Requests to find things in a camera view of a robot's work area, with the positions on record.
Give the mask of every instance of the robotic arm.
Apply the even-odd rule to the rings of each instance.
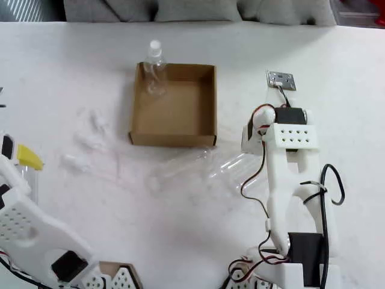
[[[283,289],[340,288],[340,270],[333,264],[339,243],[332,204],[340,205],[343,198],[336,203],[325,193],[327,190],[319,179],[328,167],[335,172],[343,197],[345,193],[335,168],[326,165],[322,170],[319,164],[311,112],[286,105],[259,106],[243,129],[242,150],[266,158],[269,182],[266,231],[276,253],[286,260],[279,264],[266,263],[259,250],[251,258],[253,264],[258,264],[255,274]],[[297,172],[289,169],[289,162],[297,163]],[[304,201],[315,221],[316,233],[288,232],[286,211],[292,196]]]
[[[9,145],[9,139],[3,142]],[[1,263],[44,289],[141,288],[132,266],[99,262],[82,238],[28,197],[31,189],[12,156],[0,155],[0,247],[22,273],[15,273],[3,259]]]

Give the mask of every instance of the white table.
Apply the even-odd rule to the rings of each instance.
[[[206,184],[154,194],[143,185],[152,165],[174,153],[133,148],[126,138],[135,63],[154,38],[169,62],[217,66],[218,150],[240,146],[252,109],[265,101],[265,69],[294,74],[298,91],[290,97],[314,112],[321,163],[333,163],[346,188],[346,202],[335,207],[344,288],[383,286],[384,30],[1,23],[0,36],[0,102],[7,104],[1,129],[42,155],[40,207],[79,232],[102,259],[133,263],[145,288],[218,288],[228,263],[265,237],[260,208],[238,194],[221,198],[219,188]],[[131,189],[60,167],[61,154],[80,151],[73,134],[84,129],[92,108],[135,156],[123,161],[126,179],[136,182]],[[333,177],[328,182],[334,186]],[[264,174],[254,194],[266,200],[266,191]],[[291,229],[314,228],[299,201],[291,210]]]

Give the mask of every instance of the cardboard piece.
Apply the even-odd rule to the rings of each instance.
[[[138,63],[129,138],[143,146],[214,146],[217,140],[216,68],[167,64],[167,93],[150,95]]]

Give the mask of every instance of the bottle cap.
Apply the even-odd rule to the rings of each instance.
[[[159,40],[152,40],[149,47],[149,56],[158,57],[162,54],[162,46]]]

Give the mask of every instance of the plastic bottle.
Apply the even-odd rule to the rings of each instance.
[[[162,55],[161,42],[152,40],[147,58],[144,61],[147,91],[151,95],[161,96],[166,92],[166,60]]]

